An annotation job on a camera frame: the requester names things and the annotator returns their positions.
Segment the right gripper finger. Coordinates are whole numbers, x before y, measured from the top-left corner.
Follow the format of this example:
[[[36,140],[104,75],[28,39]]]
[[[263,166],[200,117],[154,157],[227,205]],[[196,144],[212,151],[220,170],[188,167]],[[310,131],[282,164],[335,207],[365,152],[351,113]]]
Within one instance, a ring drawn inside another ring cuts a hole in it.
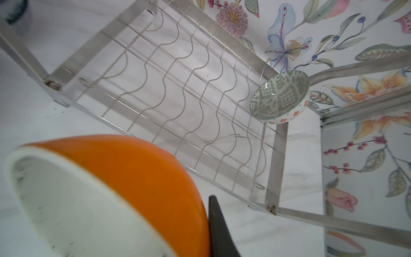
[[[214,195],[208,198],[208,224],[211,257],[240,257],[232,240],[224,215]]]

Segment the orange white bowl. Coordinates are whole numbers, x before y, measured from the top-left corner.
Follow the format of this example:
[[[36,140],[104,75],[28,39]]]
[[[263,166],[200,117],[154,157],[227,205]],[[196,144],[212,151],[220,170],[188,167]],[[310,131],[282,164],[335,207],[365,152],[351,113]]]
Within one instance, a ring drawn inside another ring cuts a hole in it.
[[[99,134],[28,143],[4,169],[18,206],[57,257],[208,257],[200,193],[169,152]]]

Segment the green geometric pattern bowl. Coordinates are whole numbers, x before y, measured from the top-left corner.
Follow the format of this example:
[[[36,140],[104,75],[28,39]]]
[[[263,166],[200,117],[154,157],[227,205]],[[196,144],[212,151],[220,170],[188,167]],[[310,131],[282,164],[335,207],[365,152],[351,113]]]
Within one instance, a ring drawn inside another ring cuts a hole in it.
[[[298,70],[275,75],[263,83],[251,98],[250,114],[269,124],[285,124],[307,108],[310,97],[309,76]]]

